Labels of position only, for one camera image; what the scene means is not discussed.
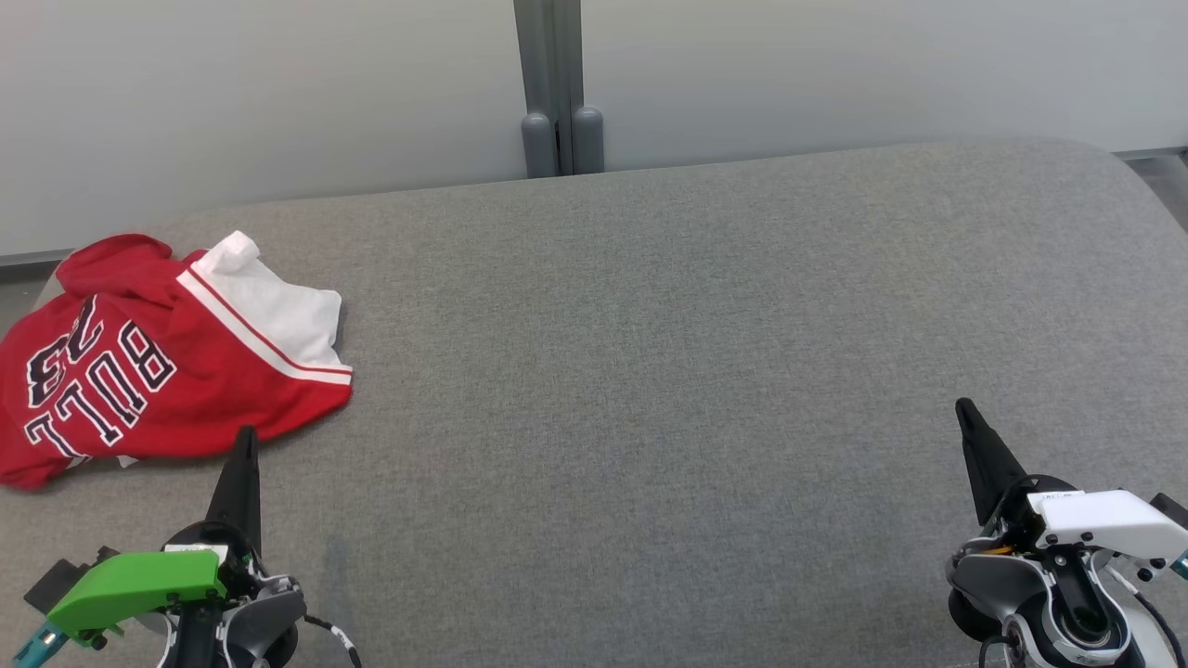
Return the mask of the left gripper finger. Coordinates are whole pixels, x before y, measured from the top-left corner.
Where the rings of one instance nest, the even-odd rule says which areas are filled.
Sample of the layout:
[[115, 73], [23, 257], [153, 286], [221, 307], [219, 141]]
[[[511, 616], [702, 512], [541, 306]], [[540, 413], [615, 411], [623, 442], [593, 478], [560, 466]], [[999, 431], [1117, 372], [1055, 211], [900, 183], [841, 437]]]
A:
[[255, 427], [239, 428], [213, 489], [207, 521], [238, 532], [255, 557], [263, 554], [263, 499], [260, 499], [259, 437]]

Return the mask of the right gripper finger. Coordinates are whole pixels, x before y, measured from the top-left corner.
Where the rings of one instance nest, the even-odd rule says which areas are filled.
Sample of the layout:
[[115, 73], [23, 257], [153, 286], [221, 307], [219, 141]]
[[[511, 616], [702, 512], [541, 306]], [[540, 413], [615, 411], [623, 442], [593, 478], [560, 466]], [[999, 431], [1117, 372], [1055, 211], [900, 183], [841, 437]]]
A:
[[1022, 494], [1030, 483], [1026, 470], [971, 398], [956, 401], [956, 420], [962, 431], [963, 465], [975, 502], [977, 524], [1019, 521]]

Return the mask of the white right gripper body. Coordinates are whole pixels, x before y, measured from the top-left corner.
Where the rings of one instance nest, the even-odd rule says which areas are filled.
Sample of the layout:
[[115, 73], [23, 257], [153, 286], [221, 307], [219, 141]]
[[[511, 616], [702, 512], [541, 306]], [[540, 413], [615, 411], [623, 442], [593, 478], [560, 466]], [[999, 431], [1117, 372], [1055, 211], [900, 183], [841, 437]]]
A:
[[1178, 521], [1126, 490], [1086, 492], [1053, 475], [982, 485], [982, 529], [1017, 555], [1054, 546], [1091, 548], [1144, 561], [1183, 557]]

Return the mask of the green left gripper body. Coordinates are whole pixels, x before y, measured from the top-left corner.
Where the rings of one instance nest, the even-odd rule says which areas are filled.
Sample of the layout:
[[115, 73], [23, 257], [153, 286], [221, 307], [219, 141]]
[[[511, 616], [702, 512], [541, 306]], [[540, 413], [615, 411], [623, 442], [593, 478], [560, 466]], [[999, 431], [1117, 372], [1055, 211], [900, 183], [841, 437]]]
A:
[[137, 616], [175, 612], [190, 603], [229, 606], [254, 595], [263, 554], [244, 532], [225, 525], [195, 525], [156, 552], [107, 552], [67, 578], [48, 606], [61, 634], [90, 644], [97, 634]]

